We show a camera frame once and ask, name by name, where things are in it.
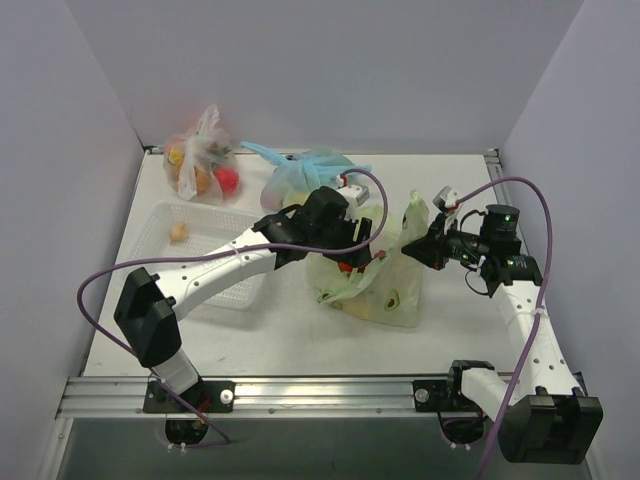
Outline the light green avocado plastic bag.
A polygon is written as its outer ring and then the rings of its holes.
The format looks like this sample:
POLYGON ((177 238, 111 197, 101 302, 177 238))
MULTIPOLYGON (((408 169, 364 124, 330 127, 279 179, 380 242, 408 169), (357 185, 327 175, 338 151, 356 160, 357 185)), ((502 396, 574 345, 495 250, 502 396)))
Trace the light green avocado plastic bag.
POLYGON ((380 235, 369 245, 372 261, 350 273, 320 255, 306 257, 307 280, 319 304, 370 322, 413 328, 420 323, 419 303, 424 267, 404 255, 404 245, 428 230, 429 209, 415 190, 401 218, 389 215, 380 235))

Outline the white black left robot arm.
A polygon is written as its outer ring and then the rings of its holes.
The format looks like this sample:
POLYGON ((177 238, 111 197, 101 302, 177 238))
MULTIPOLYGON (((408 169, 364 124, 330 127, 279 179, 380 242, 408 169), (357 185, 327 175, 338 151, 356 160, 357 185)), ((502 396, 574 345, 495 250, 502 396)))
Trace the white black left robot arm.
POLYGON ((220 292, 310 253, 352 267, 366 265, 371 254, 362 243, 372 222, 354 215, 368 197, 362 186, 321 187, 302 205, 257 221, 215 250, 213 260, 157 273, 140 267, 127 275, 114 320, 140 365, 168 386, 166 398, 176 409, 193 410, 202 399, 201 377, 182 348, 180 321, 220 292))

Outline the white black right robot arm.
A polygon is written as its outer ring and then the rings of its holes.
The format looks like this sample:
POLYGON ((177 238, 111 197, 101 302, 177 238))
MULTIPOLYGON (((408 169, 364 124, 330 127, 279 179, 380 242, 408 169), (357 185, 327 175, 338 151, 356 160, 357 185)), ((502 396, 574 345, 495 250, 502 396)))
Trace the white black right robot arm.
POLYGON ((521 251, 518 209, 487 206, 477 234, 462 230, 456 216, 454 208, 442 207, 427 233, 402 252, 436 271, 456 261, 478 274, 520 357, 510 382, 487 361, 454 361, 443 385, 445 402, 456 409, 473 404, 487 415, 509 462, 581 463, 603 409, 564 360, 541 299, 543 274, 521 251))

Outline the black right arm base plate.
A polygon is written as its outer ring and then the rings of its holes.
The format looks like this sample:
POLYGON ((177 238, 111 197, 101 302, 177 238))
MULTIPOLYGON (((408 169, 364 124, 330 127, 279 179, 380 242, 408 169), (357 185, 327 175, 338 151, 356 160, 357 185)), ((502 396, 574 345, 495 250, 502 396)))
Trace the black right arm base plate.
POLYGON ((412 382, 414 409, 420 413, 478 414, 480 408, 466 397, 450 392, 443 379, 414 380, 412 382))

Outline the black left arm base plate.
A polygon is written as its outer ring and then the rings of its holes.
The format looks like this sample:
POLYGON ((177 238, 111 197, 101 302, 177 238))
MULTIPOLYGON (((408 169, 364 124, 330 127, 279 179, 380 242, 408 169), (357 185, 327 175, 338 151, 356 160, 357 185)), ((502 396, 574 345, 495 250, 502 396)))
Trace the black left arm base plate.
MULTIPOLYGON (((180 397, 202 413, 230 413, 233 411, 235 388, 236 384, 231 380, 200 380, 180 397)), ((158 380, 147 383, 142 410, 152 414, 187 412, 158 380)))

